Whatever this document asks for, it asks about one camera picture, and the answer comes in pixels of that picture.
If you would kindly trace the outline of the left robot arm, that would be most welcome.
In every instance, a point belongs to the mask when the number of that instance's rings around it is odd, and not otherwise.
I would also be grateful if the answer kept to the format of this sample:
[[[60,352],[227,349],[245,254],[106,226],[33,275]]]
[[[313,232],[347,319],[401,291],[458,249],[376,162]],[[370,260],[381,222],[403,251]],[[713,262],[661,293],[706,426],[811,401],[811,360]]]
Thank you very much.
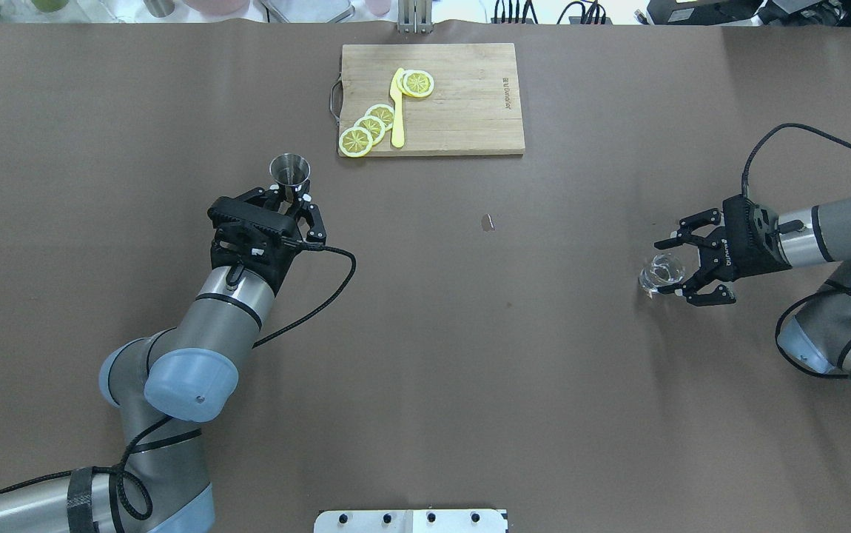
[[[179,325],[115,350],[98,374],[127,445],[85,466],[0,489],[0,532],[206,532],[215,499],[201,427],[225,408],[303,250],[326,242],[309,186],[219,197],[212,270]]]

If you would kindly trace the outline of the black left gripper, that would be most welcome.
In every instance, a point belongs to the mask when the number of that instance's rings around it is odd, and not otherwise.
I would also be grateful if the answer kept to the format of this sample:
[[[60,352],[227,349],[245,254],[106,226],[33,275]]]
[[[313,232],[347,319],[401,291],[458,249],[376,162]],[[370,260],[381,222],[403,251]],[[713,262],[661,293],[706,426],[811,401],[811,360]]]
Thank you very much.
[[[280,209],[281,196],[278,188],[256,187],[234,197],[223,197],[227,201],[241,202],[258,209]],[[297,200],[295,219],[298,225],[305,225],[303,240],[309,245],[324,246],[328,232],[322,221],[320,207],[315,204],[310,195],[302,195]],[[212,269],[243,264],[245,269],[252,271],[264,279],[272,292],[280,292],[281,284],[286,280],[288,270],[300,250],[290,244],[290,240],[280,243],[269,243],[266,247],[250,247],[241,249],[229,243],[216,242],[215,236],[210,243],[209,259]]]

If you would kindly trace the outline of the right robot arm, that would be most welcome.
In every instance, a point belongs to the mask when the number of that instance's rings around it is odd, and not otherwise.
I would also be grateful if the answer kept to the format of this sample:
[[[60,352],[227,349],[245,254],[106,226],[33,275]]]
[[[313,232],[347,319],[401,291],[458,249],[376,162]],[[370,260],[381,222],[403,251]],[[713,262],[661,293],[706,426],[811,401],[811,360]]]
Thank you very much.
[[[746,195],[720,208],[680,219],[659,250],[691,246],[699,268],[688,279],[659,288],[692,306],[736,302],[733,283],[743,278],[835,264],[812,294],[778,317],[775,343],[798,371],[851,382],[851,197],[777,215]]]

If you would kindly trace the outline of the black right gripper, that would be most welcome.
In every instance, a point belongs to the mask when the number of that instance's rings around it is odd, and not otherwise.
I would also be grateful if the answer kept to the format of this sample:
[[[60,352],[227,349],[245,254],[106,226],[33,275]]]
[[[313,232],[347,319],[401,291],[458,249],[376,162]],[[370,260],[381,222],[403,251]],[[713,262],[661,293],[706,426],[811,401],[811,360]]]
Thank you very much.
[[[695,233],[707,226],[716,227],[709,236]],[[793,267],[781,249],[777,213],[744,195],[724,200],[722,209],[707,209],[680,219],[669,238],[653,243],[657,250],[681,246],[699,250],[699,271],[673,290],[691,306],[735,304],[731,282]]]

